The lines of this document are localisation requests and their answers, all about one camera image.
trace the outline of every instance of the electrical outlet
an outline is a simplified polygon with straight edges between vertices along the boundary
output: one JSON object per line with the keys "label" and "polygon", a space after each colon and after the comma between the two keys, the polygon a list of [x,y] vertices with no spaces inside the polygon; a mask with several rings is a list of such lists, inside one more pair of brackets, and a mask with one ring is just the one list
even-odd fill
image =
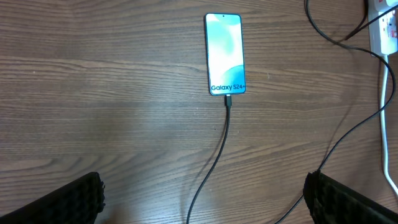
{"label": "electrical outlet", "polygon": [[[372,20],[383,12],[376,10],[380,0],[369,0],[368,20]],[[382,56],[390,55],[398,50],[397,24],[395,11],[384,15],[369,26],[371,51]]]}

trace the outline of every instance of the black object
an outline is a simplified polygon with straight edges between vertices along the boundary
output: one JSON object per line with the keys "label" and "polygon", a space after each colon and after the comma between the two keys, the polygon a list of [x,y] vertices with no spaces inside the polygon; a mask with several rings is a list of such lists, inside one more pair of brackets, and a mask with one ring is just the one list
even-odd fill
{"label": "black object", "polygon": [[93,224],[104,199],[104,182],[99,173],[90,172],[1,217],[0,224]]}
{"label": "black object", "polygon": [[304,199],[315,224],[398,223],[398,214],[322,174],[308,174]]}
{"label": "black object", "polygon": [[225,95],[225,106],[226,106],[226,125],[225,125],[223,143],[221,143],[220,151],[218,152],[218,155],[217,155],[216,159],[214,160],[213,165],[210,167],[209,172],[207,173],[206,177],[201,182],[197,192],[195,193],[195,196],[193,196],[193,199],[191,201],[191,205],[189,206],[188,215],[187,215],[187,221],[185,222],[185,224],[189,224],[189,219],[191,218],[193,205],[195,204],[195,201],[197,200],[197,198],[199,196],[200,190],[205,185],[205,183],[206,183],[207,179],[209,178],[210,174],[213,172],[214,168],[216,167],[217,162],[218,162],[218,160],[221,157],[221,154],[223,153],[223,149],[224,149],[224,146],[225,146],[226,138],[228,136],[229,121],[230,121],[230,118],[231,118],[231,107],[232,107],[232,96],[231,95]]}

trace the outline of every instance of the phone screen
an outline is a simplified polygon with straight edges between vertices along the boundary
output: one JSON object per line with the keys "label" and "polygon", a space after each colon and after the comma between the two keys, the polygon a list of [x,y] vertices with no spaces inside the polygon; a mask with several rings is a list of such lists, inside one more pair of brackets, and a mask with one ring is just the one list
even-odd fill
{"label": "phone screen", "polygon": [[238,94],[246,91],[242,20],[237,14],[205,16],[210,93]]}

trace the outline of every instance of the charging cable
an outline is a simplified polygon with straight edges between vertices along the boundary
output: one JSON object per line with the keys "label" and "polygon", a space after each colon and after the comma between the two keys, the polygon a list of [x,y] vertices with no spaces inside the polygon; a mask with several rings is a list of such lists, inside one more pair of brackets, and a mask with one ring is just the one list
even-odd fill
{"label": "charging cable", "polygon": [[[388,56],[383,56],[383,59],[388,63]],[[383,81],[381,85],[381,95],[380,95],[380,108],[384,106],[384,102],[386,100],[386,89],[387,89],[387,79],[388,79],[388,69],[385,65],[383,65]],[[387,133],[386,133],[386,117],[384,114],[384,110],[380,112],[380,130],[381,130],[381,142],[383,148],[383,172],[384,176],[394,192],[398,197],[398,188],[395,185],[394,181],[392,181],[390,174],[388,172],[388,143],[387,143]]]}
{"label": "charging cable", "polygon": [[226,142],[226,137],[228,135],[229,119],[231,117],[231,106],[232,106],[232,96],[231,95],[225,95],[225,106],[226,106],[226,125],[225,125],[225,134],[224,134],[223,143],[221,144],[220,151],[218,152],[218,155],[217,155],[216,159],[214,160],[213,165],[211,166],[211,168],[210,168],[209,172],[207,173],[206,177],[201,182],[201,184],[200,184],[195,196],[193,196],[193,199],[192,199],[192,202],[191,202],[191,206],[189,207],[186,224],[189,224],[189,219],[191,217],[193,205],[195,204],[195,201],[198,198],[200,190],[203,188],[203,186],[205,185],[205,183],[206,183],[207,179],[209,178],[210,174],[213,172],[213,169],[216,167],[217,162],[218,162],[218,160],[221,157],[221,153],[223,153],[224,145],[225,145],[225,142]]}

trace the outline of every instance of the wood grain surface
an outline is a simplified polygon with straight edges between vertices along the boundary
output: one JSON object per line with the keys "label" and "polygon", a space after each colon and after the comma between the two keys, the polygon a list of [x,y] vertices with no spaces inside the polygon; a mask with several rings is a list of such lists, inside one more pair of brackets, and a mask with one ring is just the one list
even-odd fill
{"label": "wood grain surface", "polygon": [[[311,11],[339,39],[363,1],[313,0]],[[301,0],[1,0],[0,215],[97,171],[107,205],[96,223],[184,223],[226,115],[208,91],[207,12],[241,14],[247,92],[233,97],[192,223],[280,218],[326,151],[377,110],[379,61],[320,37]],[[348,44],[369,48],[368,31]],[[396,101],[386,116],[398,181]],[[323,171],[398,212],[377,118]],[[284,221],[311,222],[304,202]]]}

